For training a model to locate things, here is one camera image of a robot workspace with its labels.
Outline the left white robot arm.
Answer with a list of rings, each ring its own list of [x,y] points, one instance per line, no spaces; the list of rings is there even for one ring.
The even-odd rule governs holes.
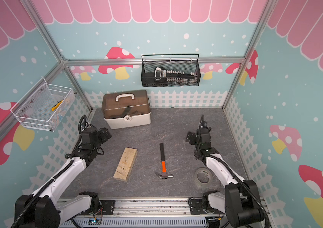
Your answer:
[[[30,195],[22,195],[15,203],[13,228],[57,228],[85,212],[93,216],[103,211],[96,192],[81,192],[75,198],[59,203],[72,181],[98,156],[101,145],[112,136],[107,128],[96,128],[82,116],[78,124],[79,139],[66,162],[50,179]]]

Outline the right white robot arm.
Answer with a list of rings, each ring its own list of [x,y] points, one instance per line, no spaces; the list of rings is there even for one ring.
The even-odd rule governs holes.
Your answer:
[[[222,212],[228,223],[234,227],[250,228],[253,223],[264,222],[270,228],[268,212],[261,202],[258,186],[253,180],[238,175],[211,145],[211,127],[201,116],[196,132],[188,132],[186,142],[194,146],[194,156],[211,170],[225,189],[204,193],[202,203],[206,211]]]

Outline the orange black claw hammer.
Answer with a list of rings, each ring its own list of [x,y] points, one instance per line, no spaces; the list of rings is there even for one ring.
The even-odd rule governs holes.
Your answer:
[[[168,178],[173,178],[173,175],[172,174],[168,174],[167,173],[167,170],[166,170],[166,163],[165,163],[165,152],[164,152],[164,144],[163,143],[160,143],[159,144],[160,146],[160,154],[161,154],[161,167],[162,167],[162,170],[161,170],[161,174],[158,174],[158,173],[155,173],[159,178],[161,179],[168,179]]]

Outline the wooden block with nails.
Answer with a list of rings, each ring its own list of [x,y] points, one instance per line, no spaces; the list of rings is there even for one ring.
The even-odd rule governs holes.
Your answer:
[[[117,165],[117,169],[114,173],[113,178],[119,181],[128,181],[131,170],[133,168],[133,165],[135,163],[136,157],[137,157],[137,149],[134,148],[128,148],[126,147],[124,149],[124,152],[122,154],[122,157]]]

